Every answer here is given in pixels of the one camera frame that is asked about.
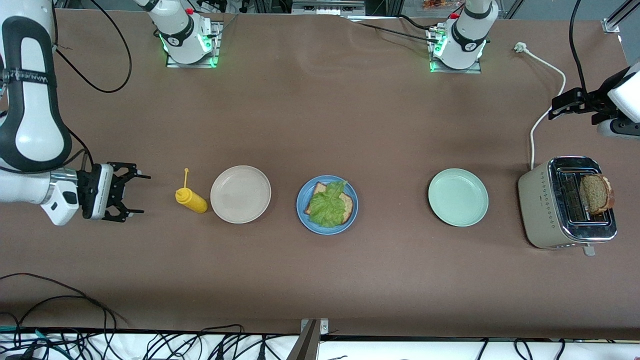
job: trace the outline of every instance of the lettuce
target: lettuce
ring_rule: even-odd
[[[344,220],[345,204],[340,199],[346,181],[334,181],[327,184],[326,191],[315,194],[309,202],[311,221],[322,227],[335,227]]]

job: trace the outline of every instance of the yellow squeeze bottle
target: yellow squeeze bottle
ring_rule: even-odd
[[[198,214],[202,214],[207,211],[207,201],[187,187],[188,173],[189,169],[184,169],[184,187],[175,191],[175,200]]]

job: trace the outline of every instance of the green plate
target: green plate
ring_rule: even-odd
[[[431,180],[429,204],[447,224],[471,226],[486,214],[489,195],[477,176],[461,168],[450,168]]]

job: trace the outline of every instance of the brown table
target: brown table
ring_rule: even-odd
[[[300,318],[324,317],[338,334],[638,338],[640,143],[597,135],[588,115],[537,131],[538,163],[590,156],[614,183],[620,233],[596,257],[535,249],[520,219],[529,128],[560,79],[511,49],[527,42],[577,86],[567,22],[497,21],[483,73],[459,75],[430,73],[417,40],[335,16],[241,15],[218,69],[166,69],[148,15],[113,15],[133,53],[131,81],[100,94],[57,58],[60,112],[97,161],[136,162],[153,177],[127,187],[125,203],[146,213],[54,227],[38,206],[0,204],[0,274],[81,288],[130,328],[295,332]],[[65,54],[100,86],[117,86],[127,62],[107,20],[80,10],[58,20]],[[576,42],[591,89],[626,66],[597,22],[579,22]],[[227,224],[175,202],[185,167],[208,197],[220,172],[242,164],[271,181],[258,220]],[[427,204],[429,180],[451,167],[487,187],[489,211],[472,227],[444,224]],[[321,174],[348,179],[360,199],[336,236],[311,233],[295,211],[300,187]],[[20,312],[61,293],[12,279],[0,306]],[[100,311],[73,300],[33,316],[25,325],[102,326]]]

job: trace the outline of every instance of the bread slice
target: bread slice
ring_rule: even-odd
[[[314,195],[319,192],[325,192],[325,191],[326,191],[325,184],[316,183],[316,187],[314,188]],[[342,223],[341,223],[342,225],[347,221],[349,221],[349,218],[351,217],[351,213],[353,212],[353,199],[345,193],[340,194],[340,199],[344,201],[344,218],[342,219]],[[311,215],[311,209],[309,205],[307,205],[307,208],[305,209],[305,214]]]
[[[613,208],[615,196],[611,183],[602,174],[582,176],[580,180],[580,198],[592,215],[602,214]]]

